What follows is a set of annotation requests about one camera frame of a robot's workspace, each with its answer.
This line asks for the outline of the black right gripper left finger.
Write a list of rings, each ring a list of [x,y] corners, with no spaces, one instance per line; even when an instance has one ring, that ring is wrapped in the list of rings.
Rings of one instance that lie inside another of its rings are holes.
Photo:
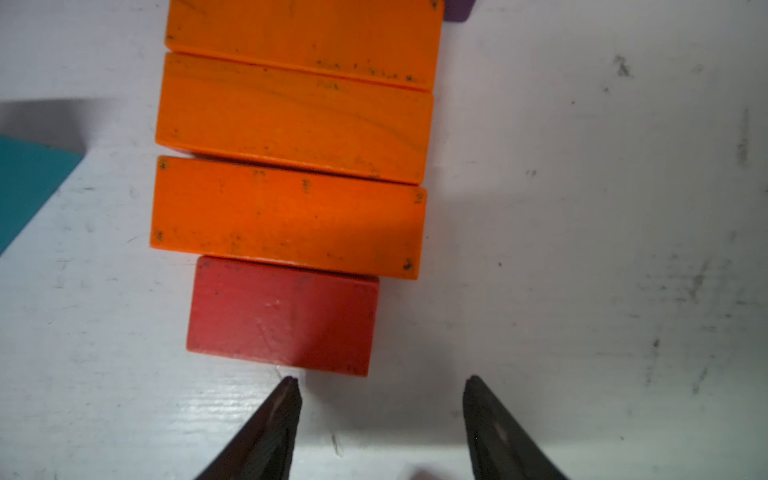
[[[301,407],[298,379],[283,378],[197,478],[287,479]]]

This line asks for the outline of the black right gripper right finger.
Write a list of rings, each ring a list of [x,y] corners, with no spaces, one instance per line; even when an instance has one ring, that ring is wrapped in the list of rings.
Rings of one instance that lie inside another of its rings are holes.
[[[479,376],[466,381],[462,407],[476,479],[566,479]]]

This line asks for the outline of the red block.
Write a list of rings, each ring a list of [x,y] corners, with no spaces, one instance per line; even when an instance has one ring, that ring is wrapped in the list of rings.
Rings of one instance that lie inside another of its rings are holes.
[[[379,290],[376,277],[202,256],[186,348],[365,377]]]

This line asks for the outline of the orange long block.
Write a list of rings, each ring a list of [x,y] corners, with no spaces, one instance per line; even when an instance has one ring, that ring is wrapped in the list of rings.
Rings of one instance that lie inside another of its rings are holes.
[[[169,53],[157,143],[403,184],[425,176],[429,93]]]
[[[418,186],[161,156],[150,244],[415,280],[427,200]]]

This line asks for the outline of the teal triangle block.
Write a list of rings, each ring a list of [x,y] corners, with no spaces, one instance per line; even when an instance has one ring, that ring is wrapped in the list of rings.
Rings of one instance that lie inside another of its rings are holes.
[[[79,153],[1,137],[1,253],[82,158]]]

